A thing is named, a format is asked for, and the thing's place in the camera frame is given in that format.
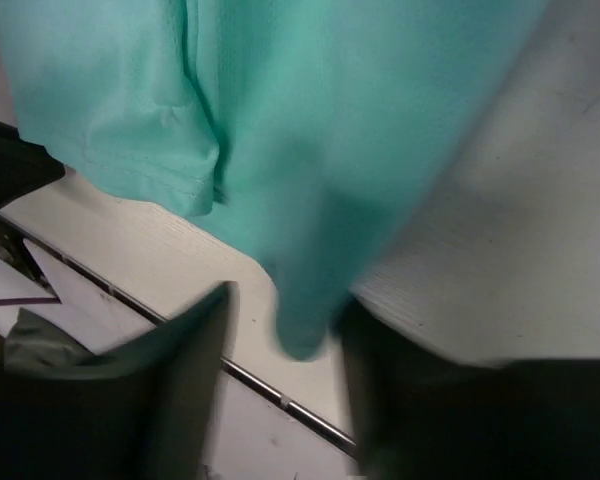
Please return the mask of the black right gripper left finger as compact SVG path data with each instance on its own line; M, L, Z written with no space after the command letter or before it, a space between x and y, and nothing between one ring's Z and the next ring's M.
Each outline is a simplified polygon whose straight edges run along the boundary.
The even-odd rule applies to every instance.
M197 478L234 302L222 282L99 354L39 323L0 336L0 479Z

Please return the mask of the teal green t-shirt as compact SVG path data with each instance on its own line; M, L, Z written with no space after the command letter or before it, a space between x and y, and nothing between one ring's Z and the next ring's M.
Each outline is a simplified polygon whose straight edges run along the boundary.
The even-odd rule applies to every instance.
M306 360L546 8L0 1L0 54L23 139L257 260Z

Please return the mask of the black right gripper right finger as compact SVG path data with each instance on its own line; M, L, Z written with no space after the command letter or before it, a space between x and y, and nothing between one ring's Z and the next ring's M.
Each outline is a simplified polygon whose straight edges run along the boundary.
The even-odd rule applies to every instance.
M600 479L600 359L456 363L358 301L337 332L366 477Z

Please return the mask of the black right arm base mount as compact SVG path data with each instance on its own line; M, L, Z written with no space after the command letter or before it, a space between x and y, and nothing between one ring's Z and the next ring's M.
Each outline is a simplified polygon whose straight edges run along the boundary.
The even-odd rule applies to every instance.
M24 245L24 237L0 218L0 265L8 264L35 283L47 287L42 270Z

